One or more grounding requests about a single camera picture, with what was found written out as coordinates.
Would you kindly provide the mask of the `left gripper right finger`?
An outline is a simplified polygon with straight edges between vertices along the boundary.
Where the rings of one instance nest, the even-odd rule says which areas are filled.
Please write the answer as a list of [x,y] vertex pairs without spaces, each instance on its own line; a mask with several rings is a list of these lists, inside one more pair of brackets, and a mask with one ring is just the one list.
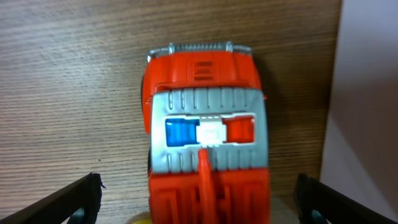
[[397,224],[307,174],[299,174],[294,201],[301,224]]

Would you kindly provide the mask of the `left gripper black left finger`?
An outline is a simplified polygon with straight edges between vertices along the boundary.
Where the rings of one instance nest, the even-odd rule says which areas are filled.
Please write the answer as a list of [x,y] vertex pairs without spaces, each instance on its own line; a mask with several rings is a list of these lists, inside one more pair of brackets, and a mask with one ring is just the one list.
[[99,173],[91,172],[68,186],[9,215],[1,223],[96,223],[104,185]]

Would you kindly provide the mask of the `yellow cat rattle drum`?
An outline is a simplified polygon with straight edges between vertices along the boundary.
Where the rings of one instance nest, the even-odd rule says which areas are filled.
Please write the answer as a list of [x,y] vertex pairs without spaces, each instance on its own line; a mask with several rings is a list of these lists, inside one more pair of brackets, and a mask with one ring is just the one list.
[[150,218],[135,218],[129,220],[127,224],[152,224],[152,220]]

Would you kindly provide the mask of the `red toy fire truck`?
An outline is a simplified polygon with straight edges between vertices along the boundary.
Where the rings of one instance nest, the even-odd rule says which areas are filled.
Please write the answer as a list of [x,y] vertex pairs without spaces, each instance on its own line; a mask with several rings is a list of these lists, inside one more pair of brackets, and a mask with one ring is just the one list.
[[141,100],[151,223],[269,223],[266,95],[250,47],[153,49]]

